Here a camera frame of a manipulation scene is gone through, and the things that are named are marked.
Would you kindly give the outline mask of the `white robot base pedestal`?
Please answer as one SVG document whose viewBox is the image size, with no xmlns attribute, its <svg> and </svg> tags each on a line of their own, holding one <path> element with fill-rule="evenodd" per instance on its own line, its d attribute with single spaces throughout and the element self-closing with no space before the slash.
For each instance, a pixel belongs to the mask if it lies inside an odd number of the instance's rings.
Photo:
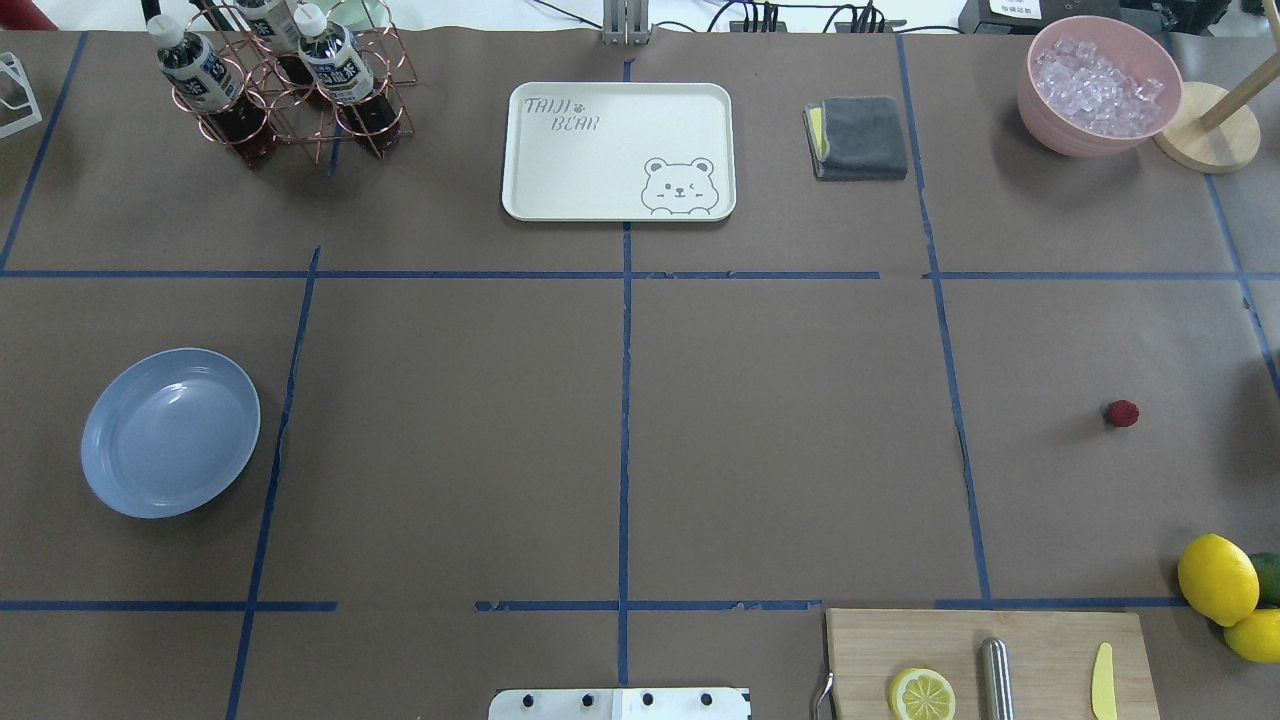
<svg viewBox="0 0 1280 720">
<path fill-rule="evenodd" d="M 489 719 L 751 719 L 746 689 L 732 687 L 508 689 Z"/>
</svg>

